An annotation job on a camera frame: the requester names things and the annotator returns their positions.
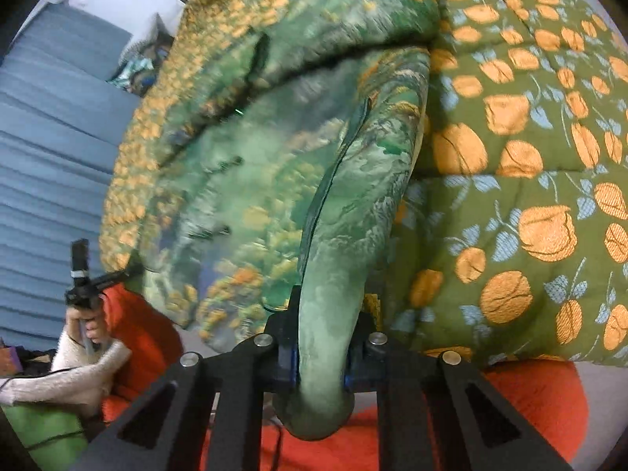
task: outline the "triangular cutout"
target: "triangular cutout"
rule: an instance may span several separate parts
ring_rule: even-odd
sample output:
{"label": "triangular cutout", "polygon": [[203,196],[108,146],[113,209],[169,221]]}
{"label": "triangular cutout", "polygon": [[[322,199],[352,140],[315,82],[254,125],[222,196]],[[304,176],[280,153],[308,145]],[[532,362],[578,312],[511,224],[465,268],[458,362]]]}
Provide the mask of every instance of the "triangular cutout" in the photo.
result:
{"label": "triangular cutout", "polygon": [[486,398],[486,395],[475,384],[468,385],[465,392],[480,428],[482,441],[487,448],[498,447],[521,436],[519,429]]}
{"label": "triangular cutout", "polygon": [[150,403],[142,407],[135,417],[124,426],[118,437],[147,450],[155,448],[161,427],[170,412],[170,404],[176,392],[175,383],[169,382],[165,385]]}

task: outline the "silver screw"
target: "silver screw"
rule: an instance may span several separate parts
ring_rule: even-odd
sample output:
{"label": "silver screw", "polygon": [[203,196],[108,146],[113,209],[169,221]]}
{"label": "silver screw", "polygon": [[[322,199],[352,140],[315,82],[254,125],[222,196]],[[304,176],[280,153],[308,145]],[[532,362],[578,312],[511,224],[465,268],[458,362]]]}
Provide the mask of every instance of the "silver screw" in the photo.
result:
{"label": "silver screw", "polygon": [[460,364],[462,358],[456,351],[446,351],[443,352],[443,361],[448,365],[456,366]]}
{"label": "silver screw", "polygon": [[181,366],[184,366],[185,368],[193,367],[199,362],[199,355],[195,352],[186,352],[181,356],[179,362],[181,363]]}
{"label": "silver screw", "polygon": [[253,338],[253,343],[258,347],[268,347],[272,343],[272,336],[268,333],[260,333]]}
{"label": "silver screw", "polygon": [[384,333],[380,333],[376,331],[369,335],[369,342],[373,345],[384,345],[388,341],[388,336],[384,335]]}

